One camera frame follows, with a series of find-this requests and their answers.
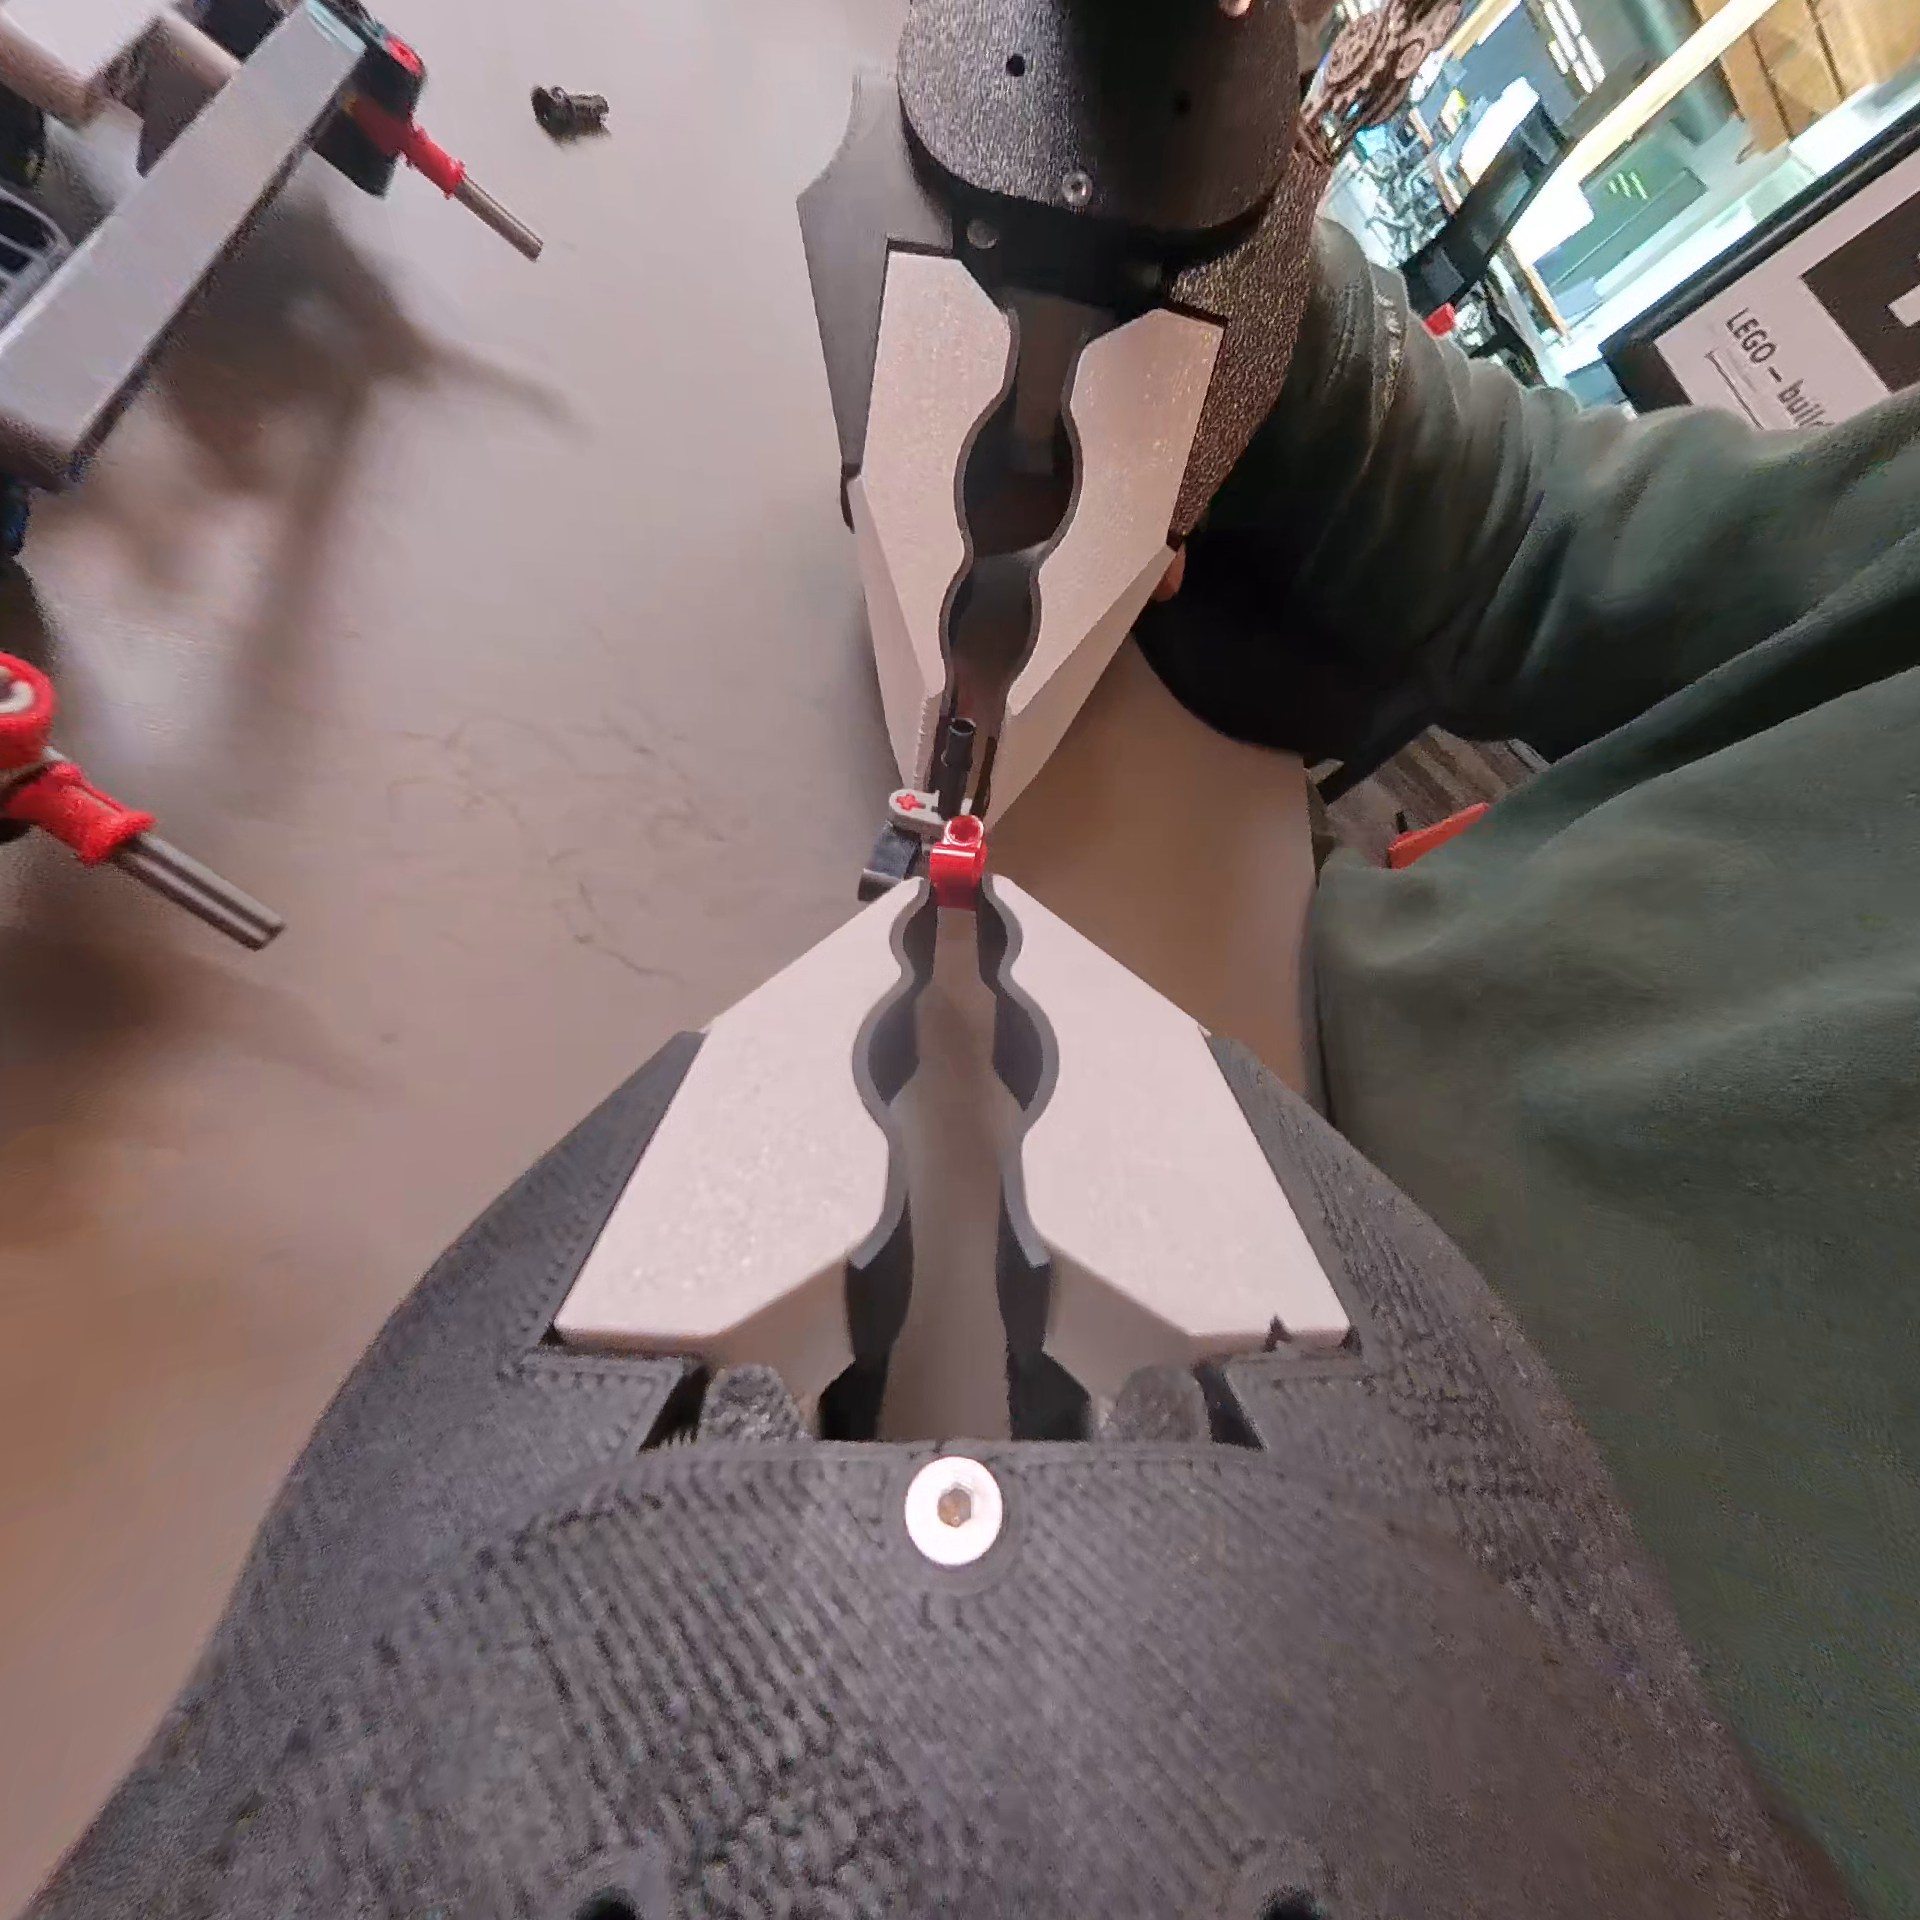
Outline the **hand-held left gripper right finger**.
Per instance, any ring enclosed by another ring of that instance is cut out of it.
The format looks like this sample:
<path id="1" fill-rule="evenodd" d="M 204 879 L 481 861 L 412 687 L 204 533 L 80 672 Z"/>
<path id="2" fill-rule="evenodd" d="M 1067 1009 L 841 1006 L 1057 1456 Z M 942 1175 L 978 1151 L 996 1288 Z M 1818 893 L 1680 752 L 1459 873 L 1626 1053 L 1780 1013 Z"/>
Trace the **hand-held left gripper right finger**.
<path id="1" fill-rule="evenodd" d="M 1334 1352 L 1353 1320 L 1211 1037 L 1016 881 L 977 888 L 998 1159 L 996 1292 L 1016 1366 L 1091 1393 L 1150 1365 Z"/>

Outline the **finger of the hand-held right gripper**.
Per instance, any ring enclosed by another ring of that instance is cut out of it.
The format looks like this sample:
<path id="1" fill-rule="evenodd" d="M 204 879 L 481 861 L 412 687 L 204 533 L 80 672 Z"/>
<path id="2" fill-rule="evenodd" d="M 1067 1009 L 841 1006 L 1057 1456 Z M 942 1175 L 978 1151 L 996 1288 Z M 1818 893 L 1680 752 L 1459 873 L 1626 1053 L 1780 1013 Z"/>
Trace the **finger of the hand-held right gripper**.
<path id="1" fill-rule="evenodd" d="M 848 482 L 856 560 L 899 785 L 929 785 L 977 560 L 966 476 L 1018 369 L 1016 318 L 955 256 L 892 248 L 869 426 Z"/>
<path id="2" fill-rule="evenodd" d="M 1061 746 L 1170 565 L 1221 338 L 1221 325 L 1157 305 L 1094 335 L 1072 362 L 1072 505 L 1041 560 L 1036 637 L 1006 693 L 992 824 Z"/>

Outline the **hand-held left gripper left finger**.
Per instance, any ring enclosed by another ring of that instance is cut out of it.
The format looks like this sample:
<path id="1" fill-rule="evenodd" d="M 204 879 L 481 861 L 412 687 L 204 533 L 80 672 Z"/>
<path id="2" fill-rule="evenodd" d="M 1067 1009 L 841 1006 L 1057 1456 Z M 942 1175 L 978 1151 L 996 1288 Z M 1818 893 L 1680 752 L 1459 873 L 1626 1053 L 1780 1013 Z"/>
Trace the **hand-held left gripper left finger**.
<path id="1" fill-rule="evenodd" d="M 885 1370 L 914 1262 L 892 1103 L 931 953 L 912 879 L 709 1022 L 558 1310 L 562 1346 L 768 1365 L 796 1393 Z"/>

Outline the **small grey black lego assembly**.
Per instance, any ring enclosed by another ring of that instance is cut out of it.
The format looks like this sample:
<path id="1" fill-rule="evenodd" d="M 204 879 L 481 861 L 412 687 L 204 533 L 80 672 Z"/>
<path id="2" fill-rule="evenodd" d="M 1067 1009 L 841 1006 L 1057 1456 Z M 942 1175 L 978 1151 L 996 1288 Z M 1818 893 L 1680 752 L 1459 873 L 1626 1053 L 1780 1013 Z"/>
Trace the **small grey black lego assembly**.
<path id="1" fill-rule="evenodd" d="M 970 799 L 974 750 L 977 725 L 966 717 L 948 720 L 933 757 L 933 785 L 901 785 L 889 796 L 886 821 L 857 879 L 856 895 L 861 902 L 870 902 L 912 878 L 929 878 L 929 844 L 940 838 L 948 817 L 960 812 L 974 813 Z"/>

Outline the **lego car chassis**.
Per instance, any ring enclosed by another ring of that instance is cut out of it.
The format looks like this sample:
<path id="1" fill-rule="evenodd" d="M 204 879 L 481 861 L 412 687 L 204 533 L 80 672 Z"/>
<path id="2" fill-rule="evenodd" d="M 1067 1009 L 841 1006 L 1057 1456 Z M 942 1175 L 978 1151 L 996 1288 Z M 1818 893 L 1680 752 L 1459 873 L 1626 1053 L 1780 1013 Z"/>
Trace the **lego car chassis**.
<path id="1" fill-rule="evenodd" d="M 5 4 L 5 600 L 184 312 L 309 154 L 381 199 L 430 181 L 521 256 L 542 238 L 421 120 L 426 62 L 369 4 Z M 72 238 L 36 199 L 54 128 L 138 119 L 136 178 Z"/>

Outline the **orange object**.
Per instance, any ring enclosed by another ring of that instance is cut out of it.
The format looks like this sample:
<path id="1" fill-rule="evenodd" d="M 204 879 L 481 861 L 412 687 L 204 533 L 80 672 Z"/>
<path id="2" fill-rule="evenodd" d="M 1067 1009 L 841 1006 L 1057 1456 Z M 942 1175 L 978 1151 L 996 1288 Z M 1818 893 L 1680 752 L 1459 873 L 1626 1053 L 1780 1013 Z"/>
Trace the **orange object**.
<path id="1" fill-rule="evenodd" d="M 1429 853 L 1441 850 L 1442 845 L 1475 828 L 1490 812 L 1490 807 L 1490 801 L 1481 799 L 1427 824 L 1410 824 L 1408 817 L 1397 816 L 1398 830 L 1384 853 L 1384 864 L 1393 873 L 1403 873 Z"/>

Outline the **person's green sweater torso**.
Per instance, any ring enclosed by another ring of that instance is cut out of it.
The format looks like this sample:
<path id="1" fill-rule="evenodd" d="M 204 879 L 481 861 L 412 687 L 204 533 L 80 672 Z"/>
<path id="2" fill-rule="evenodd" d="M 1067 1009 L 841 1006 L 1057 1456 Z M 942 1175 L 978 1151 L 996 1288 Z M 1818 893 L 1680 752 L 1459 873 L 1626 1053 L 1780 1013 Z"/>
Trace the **person's green sweater torso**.
<path id="1" fill-rule="evenodd" d="M 1317 912 L 1334 1119 L 1497 1285 L 1718 1711 L 1915 1916 L 1915 533 L 1522 616 L 1547 757 Z"/>

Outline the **white printed sign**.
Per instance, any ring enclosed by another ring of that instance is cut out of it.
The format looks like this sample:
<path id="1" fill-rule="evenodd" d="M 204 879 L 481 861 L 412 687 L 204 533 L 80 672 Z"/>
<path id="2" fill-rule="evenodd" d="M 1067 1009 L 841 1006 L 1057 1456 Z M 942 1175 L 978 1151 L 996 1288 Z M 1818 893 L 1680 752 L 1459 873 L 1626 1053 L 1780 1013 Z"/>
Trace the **white printed sign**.
<path id="1" fill-rule="evenodd" d="M 1836 424 L 1915 389 L 1915 176 L 1680 289 L 1601 357 L 1644 416 L 1693 405 L 1762 430 Z"/>

